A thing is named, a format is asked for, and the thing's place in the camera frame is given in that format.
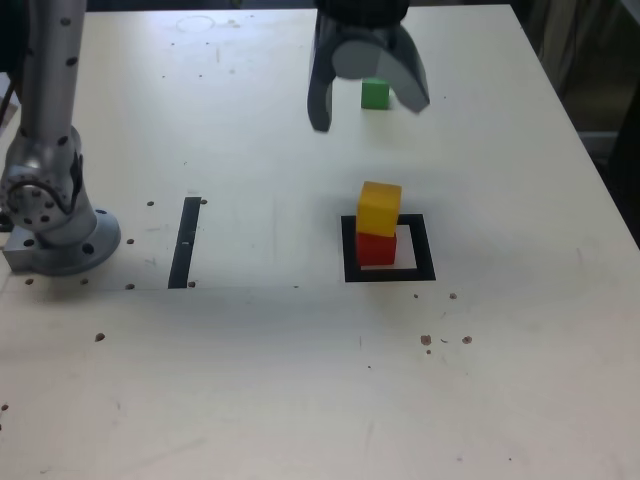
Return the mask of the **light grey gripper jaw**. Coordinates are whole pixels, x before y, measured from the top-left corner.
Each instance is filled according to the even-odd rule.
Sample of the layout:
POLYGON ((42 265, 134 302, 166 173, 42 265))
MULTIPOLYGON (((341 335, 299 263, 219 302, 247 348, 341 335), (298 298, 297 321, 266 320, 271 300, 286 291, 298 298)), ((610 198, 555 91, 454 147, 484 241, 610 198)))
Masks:
POLYGON ((412 37, 401 25, 353 33, 336 48, 332 63, 339 78, 386 82, 413 113, 419 114, 430 104, 424 65, 412 37))

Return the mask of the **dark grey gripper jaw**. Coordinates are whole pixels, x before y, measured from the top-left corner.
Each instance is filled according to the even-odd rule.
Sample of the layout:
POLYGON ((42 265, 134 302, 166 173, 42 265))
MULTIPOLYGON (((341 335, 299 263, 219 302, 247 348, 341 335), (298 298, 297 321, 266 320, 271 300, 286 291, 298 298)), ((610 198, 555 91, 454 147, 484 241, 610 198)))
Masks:
POLYGON ((325 14, 318 14, 307 92, 307 114, 316 132, 327 133, 331 126, 332 84, 337 77, 333 56, 342 40, 339 24, 325 14))

